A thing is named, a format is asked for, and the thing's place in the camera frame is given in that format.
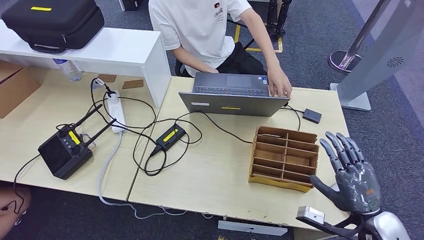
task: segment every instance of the white t-shirt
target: white t-shirt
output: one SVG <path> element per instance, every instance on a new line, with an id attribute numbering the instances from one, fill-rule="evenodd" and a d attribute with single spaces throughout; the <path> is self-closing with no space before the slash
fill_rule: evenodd
<path id="1" fill-rule="evenodd" d="M 182 46 L 212 68 L 222 64 L 234 50 L 225 36 L 227 16 L 239 21 L 251 8 L 247 0 L 150 0 L 148 9 L 155 31 L 161 31 L 165 50 Z M 198 72 L 185 67 L 192 76 Z"/>

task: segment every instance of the black bag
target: black bag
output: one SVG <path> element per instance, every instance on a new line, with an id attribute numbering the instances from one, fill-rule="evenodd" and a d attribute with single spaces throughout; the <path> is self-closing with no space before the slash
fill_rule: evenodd
<path id="1" fill-rule="evenodd" d="M 2 19 L 38 52 L 83 48 L 105 24 L 94 0 L 19 0 Z"/>

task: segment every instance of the laptop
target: laptop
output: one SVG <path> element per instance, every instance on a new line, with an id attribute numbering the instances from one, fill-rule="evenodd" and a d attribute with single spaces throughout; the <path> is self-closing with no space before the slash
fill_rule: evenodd
<path id="1" fill-rule="evenodd" d="M 179 92 L 189 112 L 271 117 L 290 100 L 270 96 L 264 75 L 197 72 L 192 92 Z"/>

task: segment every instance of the water bottle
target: water bottle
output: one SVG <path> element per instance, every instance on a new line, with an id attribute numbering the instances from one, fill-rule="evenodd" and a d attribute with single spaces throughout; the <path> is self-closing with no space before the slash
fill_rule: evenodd
<path id="1" fill-rule="evenodd" d="M 71 82 L 76 82 L 81 79 L 83 74 L 78 70 L 77 66 L 72 61 L 65 59 L 53 59 L 53 61 L 59 65 L 60 70 L 62 70 L 63 75 L 69 79 Z"/>

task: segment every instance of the light wood tabletop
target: light wood tabletop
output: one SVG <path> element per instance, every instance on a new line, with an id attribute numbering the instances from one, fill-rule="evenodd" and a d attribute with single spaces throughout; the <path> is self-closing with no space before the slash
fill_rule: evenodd
<path id="1" fill-rule="evenodd" d="M 173 77 L 158 119 L 177 118 L 187 113 L 188 110 L 178 92 L 191 92 L 192 87 L 192 78 Z M 348 135 L 336 92 L 294 88 L 289 104 L 298 110 L 309 108 L 322 114 L 319 124 L 302 119 L 300 131 L 315 133 L 318 138 L 325 138 L 326 131 Z M 257 126 L 297 130 L 299 124 L 296 114 L 291 110 L 279 110 L 272 117 L 226 114 L 209 116 L 220 127 L 246 141 L 253 140 Z M 346 218 L 347 214 L 339 211 L 316 188 L 303 193 L 249 183 L 251 144 L 241 142 L 219 130 L 201 113 L 192 113 L 182 119 L 192 122 L 201 130 L 202 140 L 191 144 L 177 164 L 157 176 L 147 176 L 138 171 L 129 195 L 130 202 L 306 229 L 313 228 L 295 219 L 300 206 L 311 206 L 324 212 L 326 221 L 332 224 Z M 152 138 L 157 139 L 173 123 L 157 123 Z M 190 141 L 200 136 L 188 123 L 178 124 L 187 131 Z M 142 165 L 153 148 L 154 145 L 148 143 Z M 167 151 L 167 163 L 178 159 L 185 148 L 185 143 L 176 143 Z M 161 152 L 154 156 L 148 169 L 158 168 L 162 164 L 163 156 Z M 333 169 L 322 147 L 319 149 L 317 175 L 328 185 L 335 183 Z"/>
<path id="2" fill-rule="evenodd" d="M 76 123 L 92 105 L 90 97 L 91 80 L 97 73 L 84 73 L 78 82 L 69 82 L 58 69 L 30 68 L 41 87 L 21 103 L 4 119 L 0 119 L 0 180 L 13 182 L 17 171 L 31 158 L 38 154 L 38 147 L 52 136 L 59 124 Z M 119 90 L 121 97 L 137 98 L 154 107 L 147 86 L 121 89 L 124 81 L 137 80 L 137 77 L 118 76 L 113 83 L 108 83 L 112 90 Z M 95 89 L 94 97 L 101 100 L 105 88 Z M 128 125 L 146 126 L 154 120 L 151 109 L 140 102 L 122 100 Z M 97 114 L 76 129 L 77 133 L 96 134 L 106 123 Z M 137 135 L 125 133 L 122 144 L 109 165 L 103 180 L 104 197 L 126 200 L 137 171 L 133 162 L 133 148 Z M 19 175 L 17 182 L 87 195 L 97 195 L 97 182 L 100 171 L 117 144 L 118 136 L 111 130 L 105 131 L 96 141 L 93 157 L 67 180 L 52 175 L 45 162 L 38 157 Z M 138 161 L 141 159 L 147 140 L 141 138 L 136 151 Z"/>

